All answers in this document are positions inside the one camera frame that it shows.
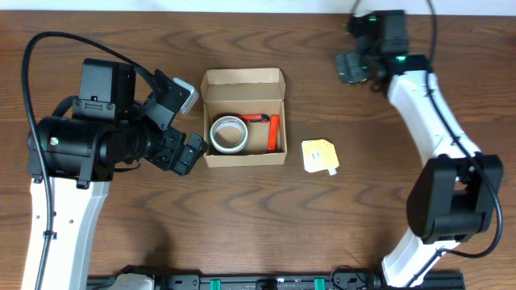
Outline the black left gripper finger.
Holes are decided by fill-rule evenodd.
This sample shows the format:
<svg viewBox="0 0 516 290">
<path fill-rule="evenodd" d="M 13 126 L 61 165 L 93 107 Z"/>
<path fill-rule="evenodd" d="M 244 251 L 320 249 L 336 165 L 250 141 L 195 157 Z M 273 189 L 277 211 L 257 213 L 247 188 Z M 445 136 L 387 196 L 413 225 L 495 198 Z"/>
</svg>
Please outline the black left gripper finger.
<svg viewBox="0 0 516 290">
<path fill-rule="evenodd" d="M 141 67 L 136 72 L 146 81 L 152 92 L 146 102 L 134 111 L 135 119 L 152 120 L 161 130 L 167 130 L 183 104 L 186 91 L 159 69 L 154 74 Z"/>
<path fill-rule="evenodd" d="M 208 143 L 196 133 L 192 133 L 179 151 L 180 155 L 173 161 L 171 169 L 179 176 L 188 175 L 198 159 L 206 153 Z"/>
</svg>

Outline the white masking tape roll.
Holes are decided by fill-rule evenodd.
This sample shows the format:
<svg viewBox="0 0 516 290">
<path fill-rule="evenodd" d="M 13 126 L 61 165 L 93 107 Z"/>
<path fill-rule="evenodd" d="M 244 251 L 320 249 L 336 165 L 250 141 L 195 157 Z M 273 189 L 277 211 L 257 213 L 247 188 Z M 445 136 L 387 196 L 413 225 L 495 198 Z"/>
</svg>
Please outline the white masking tape roll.
<svg viewBox="0 0 516 290">
<path fill-rule="evenodd" d="M 212 124 L 210 140 L 218 152 L 234 155 L 246 147 L 248 127 L 240 118 L 223 116 Z"/>
</svg>

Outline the brown cardboard box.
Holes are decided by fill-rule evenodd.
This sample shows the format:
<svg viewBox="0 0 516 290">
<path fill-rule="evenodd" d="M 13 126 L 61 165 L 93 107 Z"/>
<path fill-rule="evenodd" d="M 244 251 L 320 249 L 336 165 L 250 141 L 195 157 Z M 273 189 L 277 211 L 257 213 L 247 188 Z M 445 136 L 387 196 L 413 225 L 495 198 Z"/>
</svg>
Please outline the brown cardboard box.
<svg viewBox="0 0 516 290">
<path fill-rule="evenodd" d="M 204 154 L 210 168 L 282 165 L 287 157 L 285 130 L 285 79 L 279 68 L 211 69 L 201 83 L 204 139 L 209 149 Z M 248 142 L 234 155 L 218 152 L 210 140 L 212 124 L 233 114 L 267 114 L 280 118 L 277 149 L 267 152 L 269 122 L 246 122 Z"/>
</svg>

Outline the red utility knife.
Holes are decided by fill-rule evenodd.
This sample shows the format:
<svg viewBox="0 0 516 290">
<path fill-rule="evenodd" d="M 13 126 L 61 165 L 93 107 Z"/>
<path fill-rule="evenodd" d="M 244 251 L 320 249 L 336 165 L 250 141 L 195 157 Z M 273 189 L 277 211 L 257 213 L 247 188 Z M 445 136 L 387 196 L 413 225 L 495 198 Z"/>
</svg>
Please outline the red utility knife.
<svg viewBox="0 0 516 290">
<path fill-rule="evenodd" d="M 232 117 L 236 117 L 243 122 L 256 122 L 256 123 L 268 123 L 270 117 L 267 114 L 233 114 Z"/>
</svg>

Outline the red stapler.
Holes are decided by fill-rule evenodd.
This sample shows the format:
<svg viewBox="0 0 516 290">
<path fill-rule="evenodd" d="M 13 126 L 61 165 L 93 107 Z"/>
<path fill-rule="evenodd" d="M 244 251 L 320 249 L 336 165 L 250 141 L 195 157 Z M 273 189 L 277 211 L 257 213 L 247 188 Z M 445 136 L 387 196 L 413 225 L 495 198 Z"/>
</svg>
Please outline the red stapler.
<svg viewBox="0 0 516 290">
<path fill-rule="evenodd" d="M 277 133 L 279 129 L 280 118 L 278 115 L 272 115 L 269 121 L 269 133 L 268 133 L 268 144 L 267 152 L 273 153 L 277 149 Z"/>
</svg>

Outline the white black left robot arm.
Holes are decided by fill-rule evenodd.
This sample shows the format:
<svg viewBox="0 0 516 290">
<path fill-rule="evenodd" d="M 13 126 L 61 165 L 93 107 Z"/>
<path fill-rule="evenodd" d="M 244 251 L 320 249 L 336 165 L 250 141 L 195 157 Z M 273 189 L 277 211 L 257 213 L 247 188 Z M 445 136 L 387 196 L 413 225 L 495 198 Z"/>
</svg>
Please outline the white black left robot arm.
<svg viewBox="0 0 516 290">
<path fill-rule="evenodd" d="M 147 160 L 184 176 L 206 152 L 205 140 L 172 127 L 197 90 L 161 71 L 86 59 L 81 88 L 29 138 L 32 222 L 25 289 L 83 289 L 95 227 L 117 172 Z"/>
</svg>

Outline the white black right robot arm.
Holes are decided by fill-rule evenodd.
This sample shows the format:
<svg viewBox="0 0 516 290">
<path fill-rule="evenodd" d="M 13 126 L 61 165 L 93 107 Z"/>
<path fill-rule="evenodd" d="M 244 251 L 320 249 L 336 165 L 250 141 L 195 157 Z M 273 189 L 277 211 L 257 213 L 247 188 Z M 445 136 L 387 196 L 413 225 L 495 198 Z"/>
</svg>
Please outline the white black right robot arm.
<svg viewBox="0 0 516 290">
<path fill-rule="evenodd" d="M 406 202 L 407 231 L 377 269 L 359 275 L 361 289 L 451 289 L 463 281 L 432 272 L 444 255 L 490 225 L 496 249 L 503 232 L 498 191 L 503 166 L 467 136 L 440 92 L 432 54 L 410 52 L 406 13 L 374 10 L 353 13 L 347 31 L 356 42 L 337 55 L 340 80 L 370 83 L 401 115 L 422 161 L 422 171 Z"/>
</svg>

